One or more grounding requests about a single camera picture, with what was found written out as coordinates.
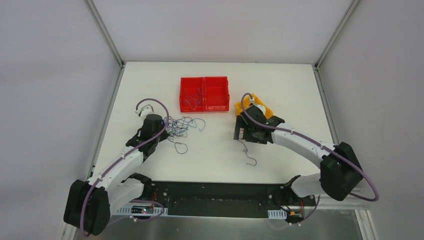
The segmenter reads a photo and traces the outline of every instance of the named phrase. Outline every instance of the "metal frame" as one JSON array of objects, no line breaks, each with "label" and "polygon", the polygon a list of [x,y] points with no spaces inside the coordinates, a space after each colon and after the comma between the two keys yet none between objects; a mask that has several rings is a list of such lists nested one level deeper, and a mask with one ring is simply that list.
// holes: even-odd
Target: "metal frame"
[{"label": "metal frame", "polygon": [[364,240],[379,240],[369,210],[355,210],[357,222]]},{"label": "metal frame", "polygon": [[90,164],[88,165],[88,170],[85,174],[85,179],[88,179],[92,176],[94,167],[96,166],[97,158],[99,157],[100,148],[102,147],[103,139],[105,138],[106,128],[108,127],[109,119],[111,118],[112,108],[114,107],[115,99],[117,98],[118,89],[121,84],[122,76],[124,75],[125,64],[119,70],[118,76],[116,78],[115,86],[113,87],[112,92],[110,93],[109,103],[107,105],[106,114],[103,121],[100,124],[100,132],[97,136],[97,144],[90,156]]},{"label": "metal frame", "polygon": [[319,95],[321,96],[322,105],[324,106],[325,117],[327,118],[328,127],[330,128],[331,139],[333,143],[339,144],[339,137],[337,136],[336,126],[334,125],[333,112],[327,97],[327,91],[321,81],[320,73],[317,68],[312,66],[313,73],[315,74],[316,85],[318,86]]},{"label": "metal frame", "polygon": [[97,25],[99,32],[103,36],[104,41],[106,42],[106,44],[109,47],[111,53],[115,57],[115,60],[117,61],[117,63],[122,68],[123,65],[124,65],[124,61],[122,60],[122,57],[119,54],[118,49],[117,49],[114,41],[112,40],[112,37],[109,34],[109,31],[106,28],[106,25],[103,22],[103,19],[100,16],[99,11],[97,10],[97,7],[96,7],[96,5],[94,3],[94,0],[85,0],[84,2],[86,4],[88,10],[91,13],[91,16],[93,17],[93,20],[94,20],[95,24]]},{"label": "metal frame", "polygon": [[328,56],[330,50],[334,47],[337,39],[339,39],[342,31],[345,29],[346,24],[351,19],[352,15],[354,14],[355,10],[358,8],[359,4],[362,2],[362,0],[353,0],[350,3],[349,8],[344,13],[343,17],[341,18],[341,21],[338,23],[337,27],[335,28],[334,33],[332,34],[330,41],[328,41],[327,45],[324,48],[324,51],[322,52],[321,56],[318,59],[318,62],[315,64],[315,67],[317,70],[320,70],[321,65],[323,64],[324,60]]}]

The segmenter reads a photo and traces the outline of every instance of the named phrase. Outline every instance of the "blue string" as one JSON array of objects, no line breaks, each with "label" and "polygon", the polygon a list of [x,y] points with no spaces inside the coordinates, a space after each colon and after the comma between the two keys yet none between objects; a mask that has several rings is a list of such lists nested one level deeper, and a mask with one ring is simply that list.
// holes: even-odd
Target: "blue string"
[{"label": "blue string", "polygon": [[[200,120],[203,122],[203,127],[200,129],[196,120]],[[187,137],[187,131],[189,128],[199,128],[199,131],[203,131],[206,127],[206,122],[202,118],[196,117],[192,118],[190,116],[183,116],[182,118],[173,119],[171,116],[168,119],[168,126],[166,131],[168,132],[170,137]]]}]

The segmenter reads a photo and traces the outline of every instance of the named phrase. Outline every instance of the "red wire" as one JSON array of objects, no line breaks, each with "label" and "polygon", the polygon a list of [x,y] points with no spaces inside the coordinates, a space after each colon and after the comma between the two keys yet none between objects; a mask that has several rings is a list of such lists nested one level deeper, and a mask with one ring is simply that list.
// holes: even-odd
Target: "red wire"
[{"label": "red wire", "polygon": [[153,193],[153,195],[151,196],[151,198],[153,199],[153,201],[156,200],[156,192]]}]

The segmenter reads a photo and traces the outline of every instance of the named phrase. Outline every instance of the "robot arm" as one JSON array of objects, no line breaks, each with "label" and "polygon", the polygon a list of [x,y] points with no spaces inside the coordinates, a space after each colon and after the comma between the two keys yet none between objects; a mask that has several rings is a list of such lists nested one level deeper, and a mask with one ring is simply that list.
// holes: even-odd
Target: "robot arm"
[{"label": "robot arm", "polygon": [[284,185],[284,195],[290,196],[287,199],[287,204],[295,203],[299,198],[319,194],[327,194],[335,200],[342,201],[362,180],[363,177],[359,172],[323,149],[324,146],[329,148],[361,169],[352,147],[347,143],[342,142],[335,145],[316,140],[302,133],[307,138],[319,142],[320,147],[304,137],[293,134],[293,132],[261,127],[252,122],[245,112],[259,123],[267,126],[293,129],[291,125],[277,116],[271,116],[267,119],[263,109],[252,104],[237,116],[234,139],[239,138],[240,129],[243,129],[241,139],[253,143],[272,143],[284,146],[305,157],[320,169],[320,173],[308,176],[297,175]]},{"label": "robot arm", "polygon": [[125,144],[120,156],[124,160],[116,165],[111,163],[87,181],[76,180],[71,185],[63,216],[66,223],[77,228],[80,227],[83,202],[89,189],[93,188],[96,182],[84,211],[84,230],[93,235],[98,235],[105,229],[111,215],[118,209],[146,192],[144,191],[145,183],[151,179],[137,174],[137,172],[142,163],[155,152],[158,143],[169,135],[163,131],[154,140],[133,150],[164,128],[162,117],[153,114],[152,106],[147,105],[136,113],[143,120],[143,125]]}]

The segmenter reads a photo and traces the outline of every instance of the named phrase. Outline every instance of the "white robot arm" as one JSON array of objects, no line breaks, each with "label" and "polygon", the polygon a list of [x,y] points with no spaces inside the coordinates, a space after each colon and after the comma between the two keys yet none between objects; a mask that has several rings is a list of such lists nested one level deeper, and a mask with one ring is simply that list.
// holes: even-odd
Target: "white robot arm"
[{"label": "white robot arm", "polygon": [[[292,131],[261,127],[247,117],[246,113],[263,125]],[[255,104],[251,104],[237,116],[234,139],[239,139],[241,129],[243,129],[241,139],[259,144],[272,143],[284,146],[305,157],[320,169],[320,173],[297,175],[284,185],[284,195],[290,196],[286,202],[288,205],[299,198],[319,194],[327,194],[335,200],[342,201],[363,178],[359,172],[328,151],[344,156],[360,169],[361,166],[350,145],[344,142],[336,145],[319,141],[298,130],[293,134],[291,125],[277,116],[267,119],[263,109]]]}]

